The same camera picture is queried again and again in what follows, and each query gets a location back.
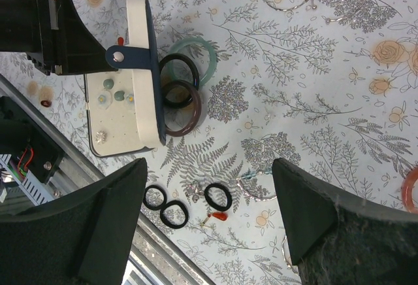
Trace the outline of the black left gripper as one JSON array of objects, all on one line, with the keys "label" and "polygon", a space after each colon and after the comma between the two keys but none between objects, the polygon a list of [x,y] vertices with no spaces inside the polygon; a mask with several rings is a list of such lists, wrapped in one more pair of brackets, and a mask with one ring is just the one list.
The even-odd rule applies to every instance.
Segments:
[{"label": "black left gripper", "polygon": [[26,54],[46,75],[116,70],[72,0],[1,0],[1,51]]}]

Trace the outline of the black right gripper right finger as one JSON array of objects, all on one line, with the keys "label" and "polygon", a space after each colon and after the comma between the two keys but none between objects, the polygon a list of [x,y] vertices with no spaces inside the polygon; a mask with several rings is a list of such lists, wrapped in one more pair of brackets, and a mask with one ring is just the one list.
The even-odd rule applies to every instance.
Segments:
[{"label": "black right gripper right finger", "polygon": [[284,158],[272,176],[303,284],[416,284],[417,215],[320,180]]}]

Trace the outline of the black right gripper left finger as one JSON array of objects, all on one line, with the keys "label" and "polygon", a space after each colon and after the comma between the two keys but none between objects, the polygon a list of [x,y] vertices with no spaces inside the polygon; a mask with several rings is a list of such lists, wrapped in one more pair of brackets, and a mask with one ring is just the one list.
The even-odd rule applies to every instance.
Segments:
[{"label": "black right gripper left finger", "polygon": [[43,205],[1,216],[1,281],[121,282],[147,181],[136,159]]}]

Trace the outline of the cream and navy jewelry box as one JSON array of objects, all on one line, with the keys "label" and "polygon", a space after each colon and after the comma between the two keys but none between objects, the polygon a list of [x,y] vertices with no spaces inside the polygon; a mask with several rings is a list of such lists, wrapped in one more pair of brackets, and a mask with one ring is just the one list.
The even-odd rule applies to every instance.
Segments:
[{"label": "cream and navy jewelry box", "polygon": [[[128,43],[106,50],[105,58],[115,71],[84,76],[89,146],[99,158],[146,152],[166,143],[161,76],[148,0],[126,0]],[[103,88],[111,78],[114,87]],[[134,105],[116,101],[114,93],[133,94]],[[106,109],[97,107],[97,96],[108,92],[112,102]],[[105,131],[104,144],[95,142],[95,134]]]}]

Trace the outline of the black bangle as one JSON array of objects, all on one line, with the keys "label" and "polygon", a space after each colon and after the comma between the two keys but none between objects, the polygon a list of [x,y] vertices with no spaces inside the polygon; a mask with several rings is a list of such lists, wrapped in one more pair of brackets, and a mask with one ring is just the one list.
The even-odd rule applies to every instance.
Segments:
[{"label": "black bangle", "polygon": [[[163,68],[165,67],[165,65],[168,62],[173,61],[173,60],[180,60],[180,61],[184,62],[189,67],[189,70],[191,71],[193,81],[192,81],[192,83],[189,83],[185,80],[171,80],[171,81],[167,82],[162,88],[163,103],[164,103],[164,106],[172,108],[172,109],[182,109],[184,107],[187,107],[188,105],[190,105],[193,102],[193,97],[192,97],[191,90],[195,90],[195,91],[199,90],[200,76],[199,76],[199,72],[197,70],[197,67],[192,62],[192,60],[190,58],[188,58],[186,55],[179,54],[179,53],[169,54],[169,55],[165,56],[159,62],[159,71],[162,71]],[[166,95],[169,93],[169,91],[171,91],[175,87],[185,88],[189,92],[189,95],[180,102],[174,102],[174,101],[171,101],[171,100],[167,99]]]}]

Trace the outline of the dark purple bangle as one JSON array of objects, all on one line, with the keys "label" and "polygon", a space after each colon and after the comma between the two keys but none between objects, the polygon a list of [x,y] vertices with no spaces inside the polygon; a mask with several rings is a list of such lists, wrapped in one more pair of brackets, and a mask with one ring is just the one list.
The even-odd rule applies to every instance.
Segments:
[{"label": "dark purple bangle", "polygon": [[166,97],[170,91],[176,87],[186,89],[191,96],[191,110],[189,111],[188,121],[180,129],[173,130],[168,124],[165,124],[166,134],[171,137],[184,137],[192,132],[199,123],[202,115],[202,101],[198,90],[190,83],[184,80],[174,80],[165,84],[162,88],[163,97]]}]

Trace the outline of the pale green jade bangle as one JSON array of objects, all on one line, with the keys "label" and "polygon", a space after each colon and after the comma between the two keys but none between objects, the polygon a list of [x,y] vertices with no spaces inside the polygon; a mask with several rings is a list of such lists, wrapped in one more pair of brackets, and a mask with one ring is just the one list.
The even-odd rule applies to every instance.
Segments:
[{"label": "pale green jade bangle", "polygon": [[204,86],[215,74],[217,68],[217,58],[215,48],[206,40],[200,37],[188,37],[176,41],[169,49],[169,54],[178,54],[179,51],[189,45],[201,45],[208,52],[209,63],[204,75],[200,77],[200,84]]}]

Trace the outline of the green stone pendant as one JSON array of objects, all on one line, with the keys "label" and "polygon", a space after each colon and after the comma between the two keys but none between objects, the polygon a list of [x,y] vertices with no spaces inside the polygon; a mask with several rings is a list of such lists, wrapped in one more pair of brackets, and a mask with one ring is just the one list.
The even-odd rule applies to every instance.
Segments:
[{"label": "green stone pendant", "polygon": [[103,88],[106,90],[111,90],[114,87],[114,81],[111,78],[105,79],[103,81]]},{"label": "green stone pendant", "polygon": [[118,102],[123,101],[125,99],[125,92],[123,90],[116,91],[114,93],[114,99]]}]

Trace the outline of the red bead on table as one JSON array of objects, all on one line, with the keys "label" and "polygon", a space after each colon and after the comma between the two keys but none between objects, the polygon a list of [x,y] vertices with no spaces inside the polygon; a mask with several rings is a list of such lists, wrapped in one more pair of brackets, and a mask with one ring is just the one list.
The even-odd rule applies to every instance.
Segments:
[{"label": "red bead on table", "polygon": [[42,101],[40,102],[40,104],[41,104],[43,107],[49,108],[49,107],[51,107],[52,102],[51,102],[51,101],[49,101],[49,100],[42,100]]}]

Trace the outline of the blue flower earring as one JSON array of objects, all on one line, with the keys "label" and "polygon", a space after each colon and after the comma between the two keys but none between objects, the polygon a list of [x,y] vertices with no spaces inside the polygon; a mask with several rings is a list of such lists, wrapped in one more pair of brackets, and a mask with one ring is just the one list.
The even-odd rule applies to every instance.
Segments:
[{"label": "blue flower earring", "polygon": [[127,105],[134,105],[135,104],[135,97],[133,94],[128,94],[125,96],[125,102]]},{"label": "blue flower earring", "polygon": [[112,99],[111,99],[111,96],[108,94],[108,92],[100,93],[97,96],[97,107],[99,109],[106,110],[110,106],[111,102],[112,102]]}]

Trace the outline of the orange-red bangle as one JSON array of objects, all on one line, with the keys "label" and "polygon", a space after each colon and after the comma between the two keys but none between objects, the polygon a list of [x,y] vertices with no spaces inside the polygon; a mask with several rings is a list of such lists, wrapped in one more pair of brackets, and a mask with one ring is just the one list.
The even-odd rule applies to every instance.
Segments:
[{"label": "orange-red bangle", "polygon": [[401,187],[402,203],[405,209],[413,214],[417,214],[417,207],[413,202],[413,188],[417,182],[417,167],[412,169],[404,179]]}]

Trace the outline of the silver snowflake earring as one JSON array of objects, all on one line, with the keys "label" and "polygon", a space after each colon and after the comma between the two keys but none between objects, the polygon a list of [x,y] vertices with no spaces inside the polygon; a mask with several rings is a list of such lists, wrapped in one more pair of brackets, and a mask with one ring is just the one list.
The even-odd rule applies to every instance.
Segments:
[{"label": "silver snowflake earring", "polygon": [[95,142],[97,144],[104,144],[107,139],[107,134],[105,131],[98,131],[95,134]]}]

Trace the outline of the silver sequin flower earring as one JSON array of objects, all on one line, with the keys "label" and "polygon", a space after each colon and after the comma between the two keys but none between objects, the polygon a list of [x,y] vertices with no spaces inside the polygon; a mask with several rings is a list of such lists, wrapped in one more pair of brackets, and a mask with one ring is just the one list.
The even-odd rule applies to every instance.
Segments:
[{"label": "silver sequin flower earring", "polygon": [[187,186],[185,195],[193,203],[196,203],[201,197],[204,196],[204,190],[199,183],[194,182]]}]

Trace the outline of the floral table mat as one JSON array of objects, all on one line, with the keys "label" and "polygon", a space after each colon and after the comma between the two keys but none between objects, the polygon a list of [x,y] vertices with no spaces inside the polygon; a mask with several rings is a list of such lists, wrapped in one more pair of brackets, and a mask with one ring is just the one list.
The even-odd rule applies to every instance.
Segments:
[{"label": "floral table mat", "polygon": [[[417,0],[314,0],[278,12],[263,0],[150,0],[159,54],[188,37],[218,63],[202,88],[204,122],[147,153],[149,179],[184,198],[190,221],[150,220],[218,284],[298,284],[283,257],[277,201],[256,202],[234,178],[283,157],[347,192],[402,210],[417,164]],[[75,0],[88,29],[111,45],[127,32],[125,0]],[[302,0],[273,0],[290,8]],[[193,203],[187,186],[204,196]],[[224,222],[212,212],[226,212]]]}]

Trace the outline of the aluminium rail frame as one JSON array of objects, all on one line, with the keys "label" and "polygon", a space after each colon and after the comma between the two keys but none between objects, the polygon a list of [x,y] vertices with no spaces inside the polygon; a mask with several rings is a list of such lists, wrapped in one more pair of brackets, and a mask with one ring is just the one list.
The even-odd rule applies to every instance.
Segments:
[{"label": "aluminium rail frame", "polygon": [[[53,183],[63,193],[71,193],[100,180],[104,175],[4,76],[1,94],[10,97],[65,152]],[[133,237],[125,284],[213,284],[214,282],[169,238],[140,214]]]}]

